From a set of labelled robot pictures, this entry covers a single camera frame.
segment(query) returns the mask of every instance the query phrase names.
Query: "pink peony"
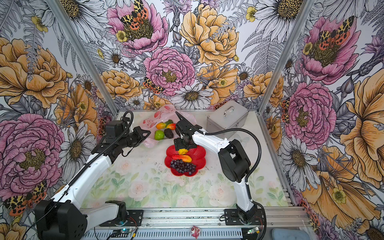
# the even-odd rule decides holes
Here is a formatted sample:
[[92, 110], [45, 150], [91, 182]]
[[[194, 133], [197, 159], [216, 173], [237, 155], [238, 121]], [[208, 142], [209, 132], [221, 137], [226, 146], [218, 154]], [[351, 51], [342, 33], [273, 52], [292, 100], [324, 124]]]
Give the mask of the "pink peony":
[[336, 112], [332, 108], [332, 96], [321, 83], [300, 83], [290, 98], [288, 114], [287, 135], [301, 139], [308, 149], [321, 147], [335, 128]]
[[123, 44], [122, 53], [127, 56], [153, 51], [164, 46], [168, 40], [169, 26], [166, 17], [161, 18], [153, 3], [151, 6], [144, 0], [143, 3], [144, 8], [148, 9], [148, 19], [144, 20], [138, 30], [125, 28], [120, 20], [123, 16], [132, 15], [133, 3], [129, 7], [124, 3], [122, 8], [116, 6], [107, 9], [108, 24], [112, 26], [109, 31], [111, 34], [117, 34], [116, 42]]
[[157, 49], [152, 57], [144, 60], [147, 78], [164, 88], [163, 93], [175, 95], [175, 91], [195, 81], [192, 60], [185, 54], [166, 47]]
[[305, 47], [302, 58], [299, 60], [299, 68], [305, 76], [314, 81], [322, 81], [329, 85], [341, 78], [355, 63], [358, 54], [354, 54], [356, 42], [360, 31], [356, 30], [356, 18], [349, 30], [350, 36], [341, 45], [334, 44], [326, 50], [320, 50], [321, 43], [319, 33], [329, 31], [332, 33], [343, 22], [336, 23], [336, 19], [330, 22], [324, 17], [314, 24], [310, 35], [304, 39]]
[[60, 145], [64, 134], [51, 120], [23, 114], [0, 123], [0, 197], [3, 200], [31, 192], [46, 180], [57, 183]]

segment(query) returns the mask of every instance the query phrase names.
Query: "bunch of dark grapes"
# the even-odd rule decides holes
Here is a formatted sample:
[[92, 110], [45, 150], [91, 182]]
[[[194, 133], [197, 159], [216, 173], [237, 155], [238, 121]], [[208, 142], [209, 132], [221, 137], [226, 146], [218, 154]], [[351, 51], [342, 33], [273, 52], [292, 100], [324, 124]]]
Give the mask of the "bunch of dark grapes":
[[178, 171], [179, 173], [187, 172], [189, 175], [196, 172], [196, 165], [190, 162], [183, 162], [183, 160], [173, 160], [170, 163], [170, 167]]

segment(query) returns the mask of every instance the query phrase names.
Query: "metal post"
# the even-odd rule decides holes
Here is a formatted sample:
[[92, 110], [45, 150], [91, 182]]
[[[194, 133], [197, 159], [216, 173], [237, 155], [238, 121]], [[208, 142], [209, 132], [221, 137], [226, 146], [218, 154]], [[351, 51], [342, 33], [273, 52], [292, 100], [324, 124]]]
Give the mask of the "metal post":
[[263, 110], [266, 107], [266, 104], [271, 98], [273, 89], [275, 88], [277, 82], [279, 81], [281, 71], [283, 70], [285, 63], [287, 62], [290, 56], [290, 52], [292, 51], [293, 46], [297, 42], [297, 38], [301, 30], [303, 29], [305, 22], [307, 21], [307, 18], [311, 12], [313, 5], [314, 5], [314, 0], [304, 0], [301, 5], [300, 11], [297, 14], [295, 25], [293, 26], [293, 29], [289, 34], [287, 41], [285, 42], [283, 51], [281, 52], [279, 60], [277, 61], [276, 67], [273, 71], [271, 81], [269, 82], [268, 87], [266, 88], [265, 93], [263, 95], [262, 102], [260, 103], [257, 109], [259, 114], [263, 112]]
[[104, 82], [101, 80], [99, 72], [97, 71], [95, 65], [92, 63], [91, 58], [81, 41], [81, 38], [76, 33], [74, 26], [71, 24], [71, 20], [65, 12], [63, 6], [61, 5], [60, 0], [49, 0], [46, 1], [46, 3], [48, 4], [52, 13], [55, 15], [55, 18], [58, 21], [61, 29], [64, 31], [64, 34], [71, 42], [82, 63], [87, 68], [89, 74], [91, 75], [91, 78], [95, 81], [96, 86], [100, 90], [100, 93], [104, 97], [105, 102], [109, 106], [113, 117], [115, 117], [118, 114], [118, 109], [111, 95], [109, 94]]

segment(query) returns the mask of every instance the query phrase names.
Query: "metal box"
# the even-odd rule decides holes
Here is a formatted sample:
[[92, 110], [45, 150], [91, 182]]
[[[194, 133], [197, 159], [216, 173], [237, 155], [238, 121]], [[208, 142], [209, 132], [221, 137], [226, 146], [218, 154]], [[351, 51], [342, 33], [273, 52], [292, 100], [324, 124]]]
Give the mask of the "metal box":
[[[207, 132], [218, 132], [229, 128], [240, 128], [248, 116], [248, 109], [235, 101], [229, 101], [207, 117]], [[229, 138], [235, 131], [217, 135], [220, 138]]]

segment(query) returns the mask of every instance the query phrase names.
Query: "red plate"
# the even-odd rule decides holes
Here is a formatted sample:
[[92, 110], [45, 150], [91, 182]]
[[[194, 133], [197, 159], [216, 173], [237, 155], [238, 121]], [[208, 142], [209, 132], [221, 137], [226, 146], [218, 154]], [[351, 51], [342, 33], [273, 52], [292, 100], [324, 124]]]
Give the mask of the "red plate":
[[206, 154], [206, 151], [205, 149], [202, 147], [202, 146], [197, 146], [197, 148], [193, 148], [191, 150], [188, 151], [188, 153], [186, 155], [190, 156], [192, 158], [192, 163], [196, 165], [196, 171], [194, 173], [192, 173], [191, 175], [189, 175], [187, 172], [185, 173], [179, 173], [178, 171], [176, 171], [176, 169], [173, 169], [170, 167], [170, 163], [172, 161], [172, 155], [175, 155], [175, 154], [179, 154], [179, 152], [177, 152], [175, 150], [175, 145], [172, 145], [172, 146], [169, 146], [169, 148], [167, 149], [167, 156], [164, 160], [164, 164], [170, 168], [170, 171], [172, 172], [173, 175], [175, 176], [187, 176], [187, 177], [193, 177], [194, 175], [197, 174], [197, 172], [202, 169], [203, 167], [205, 167], [205, 164], [207, 163], [206, 160], [205, 160], [205, 154]]

